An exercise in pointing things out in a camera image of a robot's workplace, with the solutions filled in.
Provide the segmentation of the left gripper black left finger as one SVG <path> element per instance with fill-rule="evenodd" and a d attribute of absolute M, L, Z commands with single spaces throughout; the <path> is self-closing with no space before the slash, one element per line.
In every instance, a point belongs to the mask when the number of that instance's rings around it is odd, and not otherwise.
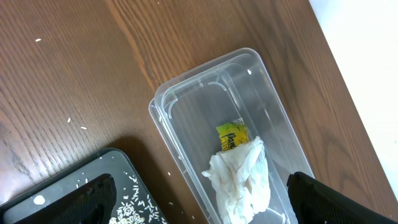
<path fill-rule="evenodd" d="M 17 224 L 108 224 L 117 190 L 111 174 L 102 174 Z"/>

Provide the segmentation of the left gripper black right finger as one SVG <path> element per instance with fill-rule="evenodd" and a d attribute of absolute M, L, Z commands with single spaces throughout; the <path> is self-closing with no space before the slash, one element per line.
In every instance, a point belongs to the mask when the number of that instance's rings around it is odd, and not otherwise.
<path fill-rule="evenodd" d="M 287 188 L 299 224 L 397 224 L 303 172 L 289 175 Z"/>

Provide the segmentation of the pile of white rice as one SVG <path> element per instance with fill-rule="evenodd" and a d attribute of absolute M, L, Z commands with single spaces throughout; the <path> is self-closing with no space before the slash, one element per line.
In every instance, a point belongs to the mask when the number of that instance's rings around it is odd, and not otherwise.
<path fill-rule="evenodd" d="M 120 192 L 109 224 L 168 224 L 160 208 L 136 174 L 123 171 Z"/>

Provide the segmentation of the yellow green snack wrapper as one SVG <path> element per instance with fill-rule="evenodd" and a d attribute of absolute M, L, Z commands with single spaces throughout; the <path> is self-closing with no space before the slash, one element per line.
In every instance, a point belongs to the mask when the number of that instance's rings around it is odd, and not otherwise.
<path fill-rule="evenodd" d="M 216 128 L 221 141 L 221 150 L 228 151 L 249 142 L 248 128 L 242 119 L 236 119 Z"/>

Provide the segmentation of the black waste tray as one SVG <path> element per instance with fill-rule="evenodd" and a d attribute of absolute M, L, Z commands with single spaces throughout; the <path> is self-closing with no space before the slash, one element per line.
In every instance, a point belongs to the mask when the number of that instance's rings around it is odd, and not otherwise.
<path fill-rule="evenodd" d="M 16 223 L 53 204 L 102 174 L 111 174 L 114 178 L 118 196 L 123 171 L 136 174 L 144 184 L 124 152 L 116 148 L 102 149 L 2 205 L 1 223 Z"/>

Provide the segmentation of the clear plastic bin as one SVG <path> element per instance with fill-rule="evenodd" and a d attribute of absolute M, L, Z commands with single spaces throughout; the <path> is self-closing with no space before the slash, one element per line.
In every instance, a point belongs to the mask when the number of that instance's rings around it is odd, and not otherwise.
<path fill-rule="evenodd" d="M 254 223 L 296 223 L 287 180 L 312 174 L 260 55 L 242 48 L 181 74 L 156 91 L 149 112 L 207 223 L 220 223 L 216 194 L 202 175 L 221 150 L 217 127 L 240 119 L 264 142 L 271 200 Z"/>

